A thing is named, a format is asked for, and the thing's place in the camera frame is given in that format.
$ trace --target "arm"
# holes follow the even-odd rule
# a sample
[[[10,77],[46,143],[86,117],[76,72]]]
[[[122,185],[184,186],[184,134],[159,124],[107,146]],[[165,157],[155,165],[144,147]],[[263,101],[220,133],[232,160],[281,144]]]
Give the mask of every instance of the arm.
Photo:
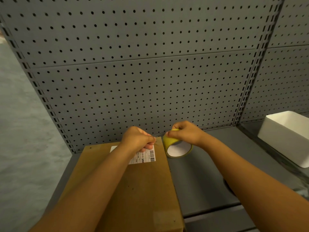
[[[218,139],[184,121],[167,135],[205,150],[260,231],[308,231],[309,202]]]
[[[143,130],[129,128],[118,147],[29,232],[94,231],[130,159],[154,142]]]

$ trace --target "cardboard box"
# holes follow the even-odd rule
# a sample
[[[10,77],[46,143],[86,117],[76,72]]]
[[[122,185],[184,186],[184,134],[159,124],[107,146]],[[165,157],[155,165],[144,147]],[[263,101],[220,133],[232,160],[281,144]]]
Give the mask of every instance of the cardboard box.
[[[112,146],[118,144],[85,147],[61,198],[105,159]],[[157,138],[154,151],[156,161],[128,165],[96,231],[184,230],[182,213],[160,137]]]

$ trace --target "gray floor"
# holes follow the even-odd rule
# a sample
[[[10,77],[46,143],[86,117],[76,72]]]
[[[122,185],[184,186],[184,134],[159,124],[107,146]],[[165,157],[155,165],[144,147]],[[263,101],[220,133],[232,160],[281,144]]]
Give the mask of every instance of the gray floor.
[[[28,231],[71,157],[7,43],[0,44],[0,231]]]

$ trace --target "white plastic bin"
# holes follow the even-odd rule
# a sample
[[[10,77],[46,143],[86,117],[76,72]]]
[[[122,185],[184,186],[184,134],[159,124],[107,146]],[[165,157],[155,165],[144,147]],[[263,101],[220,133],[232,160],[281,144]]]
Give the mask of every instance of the white plastic bin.
[[[298,166],[309,167],[309,118],[292,111],[267,115],[258,137]]]

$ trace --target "hand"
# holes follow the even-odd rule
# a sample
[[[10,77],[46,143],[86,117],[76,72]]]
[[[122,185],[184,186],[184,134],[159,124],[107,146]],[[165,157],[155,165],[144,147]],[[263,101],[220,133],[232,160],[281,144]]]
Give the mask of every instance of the hand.
[[[136,126],[132,126],[123,134],[119,145],[125,146],[132,154],[135,154],[138,151],[144,152],[146,149],[151,150],[154,143],[155,137]]]
[[[201,147],[203,139],[206,136],[206,133],[202,131],[195,124],[190,123],[189,121],[182,121],[175,123],[172,129],[180,129],[178,131],[168,131],[166,135],[170,138],[176,138],[181,141],[185,141],[192,145]]]

